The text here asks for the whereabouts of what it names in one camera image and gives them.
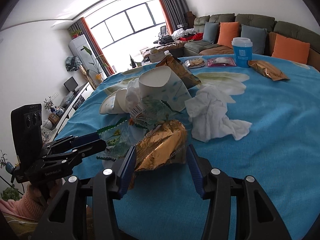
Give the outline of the left hand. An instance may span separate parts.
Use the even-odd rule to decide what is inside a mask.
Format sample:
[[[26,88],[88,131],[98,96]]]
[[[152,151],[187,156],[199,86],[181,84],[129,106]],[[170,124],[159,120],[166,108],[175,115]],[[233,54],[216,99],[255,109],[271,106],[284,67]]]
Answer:
[[[48,187],[38,189],[33,184],[29,183],[27,186],[27,192],[32,200],[37,202],[44,208],[52,202],[56,194],[60,191],[62,187],[62,179],[57,179],[55,181],[50,181]]]

